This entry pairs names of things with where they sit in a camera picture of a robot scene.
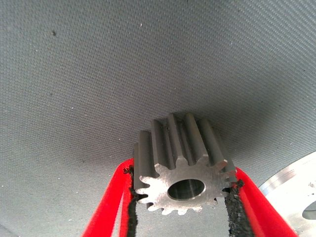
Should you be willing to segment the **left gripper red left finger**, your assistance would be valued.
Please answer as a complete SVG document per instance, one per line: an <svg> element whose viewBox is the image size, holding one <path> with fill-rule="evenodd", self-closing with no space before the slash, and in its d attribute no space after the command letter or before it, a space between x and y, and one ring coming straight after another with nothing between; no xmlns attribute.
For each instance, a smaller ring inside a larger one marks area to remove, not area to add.
<svg viewBox="0 0 316 237"><path fill-rule="evenodd" d="M82 234L83 237L110 237L119 211L121 211L119 236L136 236L137 195L133 189L133 168L133 158L122 162L116 168L100 203Z"/></svg>

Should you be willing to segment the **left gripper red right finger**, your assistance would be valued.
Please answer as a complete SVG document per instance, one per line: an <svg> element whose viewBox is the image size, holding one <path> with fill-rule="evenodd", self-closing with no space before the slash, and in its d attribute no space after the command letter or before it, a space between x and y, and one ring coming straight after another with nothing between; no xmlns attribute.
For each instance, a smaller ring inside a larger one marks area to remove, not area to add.
<svg viewBox="0 0 316 237"><path fill-rule="evenodd" d="M244 171L237 167L235 177L237 181L225 197L229 236L297 236Z"/></svg>

